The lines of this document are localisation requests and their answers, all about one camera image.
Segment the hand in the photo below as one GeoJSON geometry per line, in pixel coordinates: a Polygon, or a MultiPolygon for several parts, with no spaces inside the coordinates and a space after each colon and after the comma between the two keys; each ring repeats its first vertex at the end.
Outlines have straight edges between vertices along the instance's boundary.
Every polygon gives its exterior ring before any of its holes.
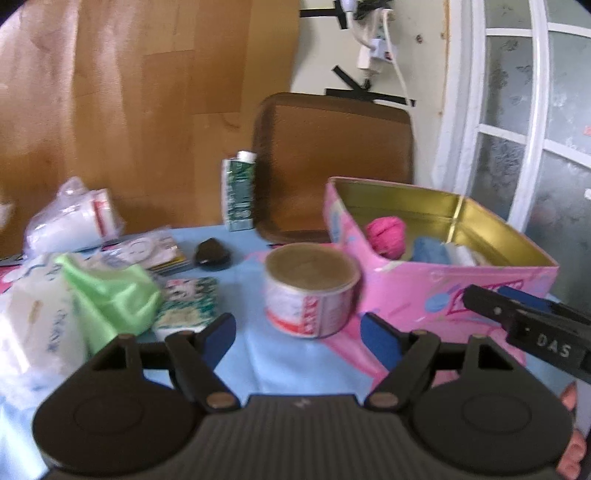
{"type": "MultiPolygon", "coordinates": [[[[572,411],[577,405],[577,387],[572,383],[562,392],[560,400],[563,405],[572,411]]],[[[578,430],[573,432],[568,447],[556,467],[556,471],[566,480],[576,480],[581,473],[581,460],[587,451],[585,438],[578,430]]]]}

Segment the green cloth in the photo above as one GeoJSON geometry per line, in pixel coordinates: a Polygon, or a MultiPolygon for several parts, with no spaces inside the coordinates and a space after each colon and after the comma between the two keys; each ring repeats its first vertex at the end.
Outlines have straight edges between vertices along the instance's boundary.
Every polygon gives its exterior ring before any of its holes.
{"type": "Polygon", "coordinates": [[[139,335],[154,323],[162,294],[139,265],[90,270],[70,254],[56,263],[72,288],[80,329],[93,355],[118,334],[139,335]]]}

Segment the pink box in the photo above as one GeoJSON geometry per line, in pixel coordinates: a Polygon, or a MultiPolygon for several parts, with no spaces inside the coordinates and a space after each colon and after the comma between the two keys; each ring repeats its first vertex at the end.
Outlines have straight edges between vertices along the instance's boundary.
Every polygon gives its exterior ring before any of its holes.
{"type": "Polygon", "coordinates": [[[480,333],[511,351],[495,322],[466,310],[464,289],[471,284],[491,290],[509,286],[544,297],[558,274],[556,262],[525,235],[472,199],[448,192],[334,177],[326,188],[324,219],[332,241],[360,263],[363,276],[357,312],[377,313],[406,332],[430,330],[446,342],[465,342],[480,333]],[[363,233],[365,225],[384,216],[397,216],[407,224],[407,253],[402,261],[374,253],[363,233]],[[404,261],[420,235],[466,245],[501,266],[404,261]]]}

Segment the pink ball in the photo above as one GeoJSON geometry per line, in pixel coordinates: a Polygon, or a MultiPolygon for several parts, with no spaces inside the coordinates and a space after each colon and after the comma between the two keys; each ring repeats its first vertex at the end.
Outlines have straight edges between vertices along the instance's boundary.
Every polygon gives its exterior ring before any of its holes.
{"type": "Polygon", "coordinates": [[[398,217],[376,218],[365,232],[371,247],[378,255],[399,260],[406,250],[406,225],[398,217]]]}

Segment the wooden panel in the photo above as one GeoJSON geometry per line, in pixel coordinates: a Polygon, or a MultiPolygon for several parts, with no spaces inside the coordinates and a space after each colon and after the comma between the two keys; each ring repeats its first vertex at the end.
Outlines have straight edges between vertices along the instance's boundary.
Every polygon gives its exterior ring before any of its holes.
{"type": "Polygon", "coordinates": [[[220,164],[289,90],[298,0],[28,0],[0,27],[0,255],[72,175],[128,232],[220,222],[220,164]]]}

